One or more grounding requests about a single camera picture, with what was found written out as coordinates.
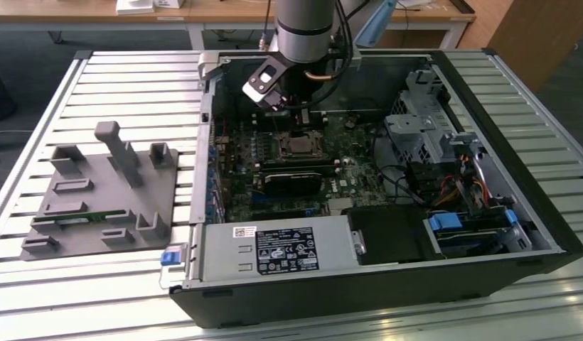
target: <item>barcode sticker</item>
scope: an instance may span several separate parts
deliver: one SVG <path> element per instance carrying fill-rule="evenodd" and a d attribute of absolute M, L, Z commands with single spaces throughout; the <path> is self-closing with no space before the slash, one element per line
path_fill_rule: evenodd
<path fill-rule="evenodd" d="M 238 226 L 232 229 L 232 238 L 254 237 L 255 226 Z"/>

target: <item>desk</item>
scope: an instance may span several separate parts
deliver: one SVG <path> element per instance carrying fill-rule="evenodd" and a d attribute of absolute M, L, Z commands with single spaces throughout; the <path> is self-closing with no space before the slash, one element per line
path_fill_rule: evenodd
<path fill-rule="evenodd" d="M 201 31 L 204 30 L 254 30 L 263 27 L 267 0 L 192 0 L 188 13 L 188 34 L 193 49 L 204 49 Z M 449 0 L 434 0 L 429 6 L 415 6 L 419 11 L 395 11 L 387 30 L 437 30 L 446 31 L 441 41 L 441 48 L 455 48 L 466 24 L 474 20 L 474 14 L 463 14 Z M 270 11 L 270 27 L 276 5 Z"/>
<path fill-rule="evenodd" d="M 260 29 L 266 0 L 185 0 L 180 9 L 117 16 L 115 0 L 0 0 L 0 31 L 140 31 L 183 30 L 191 46 L 204 49 L 201 31 Z M 445 31 L 441 48 L 454 48 L 473 14 L 462 14 L 449 0 L 407 12 L 409 30 Z M 274 10 L 270 12 L 272 28 Z M 405 13 L 395 11 L 389 30 L 405 30 Z"/>

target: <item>blue latch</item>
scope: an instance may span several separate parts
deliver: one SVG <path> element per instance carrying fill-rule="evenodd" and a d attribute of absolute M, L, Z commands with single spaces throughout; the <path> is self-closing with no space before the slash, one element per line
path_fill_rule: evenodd
<path fill-rule="evenodd" d="M 459 222 L 458 214 L 455 213 L 437 213 L 429 218 L 427 222 L 433 231 L 439 229 L 462 228 L 462 223 Z"/>
<path fill-rule="evenodd" d="M 177 251 L 164 251 L 160 254 L 160 265 L 179 265 L 181 263 L 181 250 Z"/>
<path fill-rule="evenodd" d="M 503 215 L 506 216 L 506 219 L 509 220 L 510 225 L 514 225 L 518 221 L 515 212 L 513 210 L 503 211 Z"/>

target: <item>white box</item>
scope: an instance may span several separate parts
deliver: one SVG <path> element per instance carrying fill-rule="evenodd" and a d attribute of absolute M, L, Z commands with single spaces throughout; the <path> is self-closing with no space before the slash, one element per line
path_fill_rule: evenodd
<path fill-rule="evenodd" d="M 116 14 L 152 13 L 155 11 L 152 0 L 116 0 Z"/>
<path fill-rule="evenodd" d="M 177 9 L 181 7 L 184 0 L 153 0 L 156 7 L 165 7 L 167 9 Z"/>

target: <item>warning label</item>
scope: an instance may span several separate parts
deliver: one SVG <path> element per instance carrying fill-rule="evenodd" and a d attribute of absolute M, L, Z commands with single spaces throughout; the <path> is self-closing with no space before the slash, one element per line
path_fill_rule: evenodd
<path fill-rule="evenodd" d="M 255 245 L 260 275 L 319 269 L 311 227 L 255 231 Z"/>

